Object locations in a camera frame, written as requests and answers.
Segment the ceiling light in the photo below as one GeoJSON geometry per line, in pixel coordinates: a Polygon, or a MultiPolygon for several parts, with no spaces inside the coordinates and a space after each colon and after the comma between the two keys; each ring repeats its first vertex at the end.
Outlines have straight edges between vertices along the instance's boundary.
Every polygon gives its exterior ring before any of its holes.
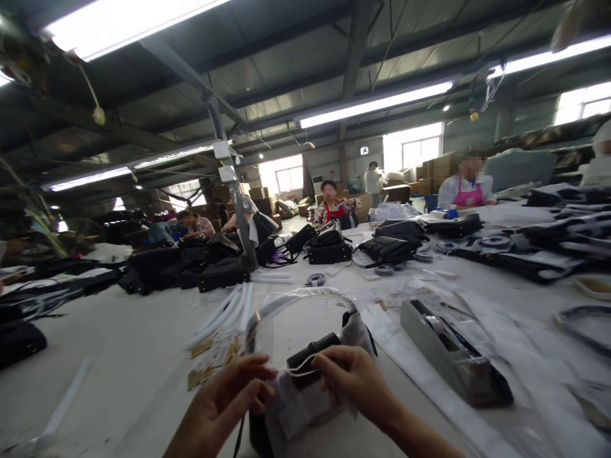
{"type": "Polygon", "coordinates": [[[352,116],[363,115],[371,111],[377,111],[385,108],[390,108],[396,105],[402,105],[409,102],[433,97],[434,95],[444,94],[450,89],[454,83],[447,81],[434,86],[424,87],[422,89],[411,90],[402,94],[392,95],[383,99],[374,100],[371,102],[361,103],[348,108],[337,109],[324,114],[317,114],[310,118],[299,120],[301,128],[308,128],[319,124],[324,124],[332,121],[337,121],[352,116]]]}
{"type": "Polygon", "coordinates": [[[608,48],[609,46],[611,46],[611,35],[577,43],[569,46],[564,51],[557,53],[552,54],[548,51],[541,54],[524,57],[523,59],[515,59],[508,62],[505,69],[503,69],[501,66],[493,67],[491,69],[493,72],[488,76],[488,79],[496,78],[497,76],[503,75],[503,73],[516,73],[522,70],[528,70],[534,67],[551,64],[559,60],[569,59],[570,57],[608,48]]]}
{"type": "Polygon", "coordinates": [[[64,183],[53,183],[43,185],[43,189],[52,191],[64,191],[66,189],[75,188],[77,186],[83,186],[84,184],[95,183],[96,181],[102,181],[109,178],[115,178],[121,175],[128,175],[131,171],[127,167],[120,167],[118,169],[107,170],[106,172],[98,173],[95,175],[87,175],[79,177],[64,183]]]}
{"type": "Polygon", "coordinates": [[[45,27],[85,61],[108,54],[228,0],[97,0],[45,27]]]}

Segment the fan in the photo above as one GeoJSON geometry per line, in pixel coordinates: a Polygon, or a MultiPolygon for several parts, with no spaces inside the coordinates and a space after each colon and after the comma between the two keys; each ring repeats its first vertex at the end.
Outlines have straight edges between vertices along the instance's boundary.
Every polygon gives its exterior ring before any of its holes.
{"type": "Polygon", "coordinates": [[[91,219],[70,218],[63,223],[57,236],[69,254],[90,253],[95,244],[106,241],[104,228],[91,219]]]}

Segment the tape roll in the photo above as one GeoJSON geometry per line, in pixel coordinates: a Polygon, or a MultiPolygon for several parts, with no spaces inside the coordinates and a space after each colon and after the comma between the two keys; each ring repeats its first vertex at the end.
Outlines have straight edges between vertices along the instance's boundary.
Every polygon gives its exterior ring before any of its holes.
{"type": "Polygon", "coordinates": [[[442,254],[453,253],[458,249],[456,242],[439,242],[435,244],[435,251],[442,254]]]}
{"type": "Polygon", "coordinates": [[[305,281],[306,286],[324,286],[327,283],[327,278],[324,274],[312,274],[305,281]]]}
{"type": "Polygon", "coordinates": [[[392,277],[395,274],[395,269],[389,265],[381,265],[374,268],[374,272],[380,277],[392,277]]]}
{"type": "Polygon", "coordinates": [[[433,262],[433,255],[428,253],[415,253],[414,261],[433,262]]]}
{"type": "Polygon", "coordinates": [[[434,316],[426,316],[425,320],[428,323],[428,325],[431,328],[433,328],[433,331],[435,332],[435,334],[440,335],[444,332],[444,325],[441,323],[439,318],[434,317],[434,316]]]}
{"type": "Polygon", "coordinates": [[[511,246],[511,239],[502,235],[493,235],[479,240],[479,244],[486,248],[505,249],[511,246]]]}

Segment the metal pole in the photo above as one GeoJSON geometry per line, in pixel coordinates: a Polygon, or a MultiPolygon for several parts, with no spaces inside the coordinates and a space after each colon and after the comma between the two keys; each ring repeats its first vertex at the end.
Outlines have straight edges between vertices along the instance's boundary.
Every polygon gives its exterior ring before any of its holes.
{"type": "MultiPolygon", "coordinates": [[[[227,140],[225,129],[223,128],[223,120],[221,118],[221,111],[218,107],[218,100],[212,94],[205,94],[202,99],[206,103],[210,118],[214,124],[214,134],[219,140],[227,140]]],[[[233,158],[224,160],[225,165],[234,165],[233,158]]],[[[244,203],[242,201],[242,194],[240,193],[239,183],[232,181],[229,185],[229,192],[231,198],[234,201],[235,217],[237,218],[237,229],[240,231],[242,238],[242,246],[246,255],[246,261],[251,272],[258,269],[259,264],[256,260],[255,248],[249,237],[248,222],[246,221],[246,212],[244,211],[244,203]]]]}

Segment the white shirt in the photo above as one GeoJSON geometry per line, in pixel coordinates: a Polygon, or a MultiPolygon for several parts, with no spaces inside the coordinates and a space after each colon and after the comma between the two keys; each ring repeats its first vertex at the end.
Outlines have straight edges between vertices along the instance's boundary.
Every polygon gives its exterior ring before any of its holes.
{"type": "MultiPolygon", "coordinates": [[[[437,205],[444,210],[455,209],[454,201],[458,195],[458,175],[447,178],[439,188],[439,197],[437,199],[437,205]]],[[[480,175],[475,180],[475,185],[472,185],[469,180],[463,179],[460,184],[461,192],[471,192],[477,190],[477,185],[482,188],[483,201],[495,200],[495,196],[492,194],[492,184],[494,179],[490,175],[480,175]]]]}
{"type": "Polygon", "coordinates": [[[579,171],[583,173],[580,186],[611,186],[611,156],[594,158],[580,165],[579,171]]]}
{"type": "Polygon", "coordinates": [[[367,170],[364,175],[365,180],[365,192],[371,194],[379,194],[380,188],[377,183],[380,180],[381,174],[376,170],[367,170]]]}

